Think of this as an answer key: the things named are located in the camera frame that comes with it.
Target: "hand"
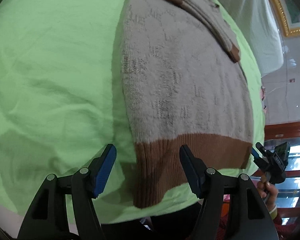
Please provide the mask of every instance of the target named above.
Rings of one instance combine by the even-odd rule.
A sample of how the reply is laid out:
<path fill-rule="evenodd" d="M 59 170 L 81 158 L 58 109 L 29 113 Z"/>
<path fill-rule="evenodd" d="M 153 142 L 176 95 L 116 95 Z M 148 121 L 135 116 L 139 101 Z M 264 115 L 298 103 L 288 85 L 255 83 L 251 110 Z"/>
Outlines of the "hand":
<path fill-rule="evenodd" d="M 265 189 L 268 190 L 270 194 L 266 206 L 268 210 L 271 211 L 275 207 L 275 200 L 277 199 L 279 190 L 274 185 L 266 182 L 266 176 L 262 175 L 260 181 L 257 183 L 257 190 L 262 198 L 267 196 L 267 194 L 264 192 Z"/>

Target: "wall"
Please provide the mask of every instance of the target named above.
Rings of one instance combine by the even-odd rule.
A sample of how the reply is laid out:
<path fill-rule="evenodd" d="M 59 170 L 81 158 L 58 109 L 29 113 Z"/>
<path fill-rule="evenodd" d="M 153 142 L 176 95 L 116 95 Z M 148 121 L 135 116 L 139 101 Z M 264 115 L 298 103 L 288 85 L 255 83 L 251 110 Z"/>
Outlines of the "wall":
<path fill-rule="evenodd" d="M 284 64 L 262 78 L 266 124 L 300 121 L 300 37 L 281 38 Z"/>

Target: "painting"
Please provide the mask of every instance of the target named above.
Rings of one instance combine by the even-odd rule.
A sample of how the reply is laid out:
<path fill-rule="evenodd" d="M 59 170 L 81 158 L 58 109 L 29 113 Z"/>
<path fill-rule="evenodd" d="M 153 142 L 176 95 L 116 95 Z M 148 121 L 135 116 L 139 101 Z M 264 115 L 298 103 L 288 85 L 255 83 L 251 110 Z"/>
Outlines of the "painting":
<path fill-rule="evenodd" d="M 286 37 L 300 36 L 300 10 L 293 0 L 270 0 Z"/>

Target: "red clothing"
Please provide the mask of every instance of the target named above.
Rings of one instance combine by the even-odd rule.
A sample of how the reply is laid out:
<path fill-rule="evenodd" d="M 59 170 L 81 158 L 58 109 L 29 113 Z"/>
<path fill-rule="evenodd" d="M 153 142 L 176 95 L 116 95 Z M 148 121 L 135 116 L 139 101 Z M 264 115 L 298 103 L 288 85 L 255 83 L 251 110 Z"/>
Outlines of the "red clothing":
<path fill-rule="evenodd" d="M 227 220 L 228 220 L 228 215 L 221 218 L 216 240 L 223 240 L 224 239 L 225 233 L 226 233 Z M 274 225 L 277 229 L 278 236 L 279 236 L 280 240 L 287 239 L 288 236 L 293 232 L 293 230 L 296 227 L 295 224 L 283 226 L 282 225 L 282 219 L 279 215 L 273 220 L 273 222 L 274 222 Z"/>

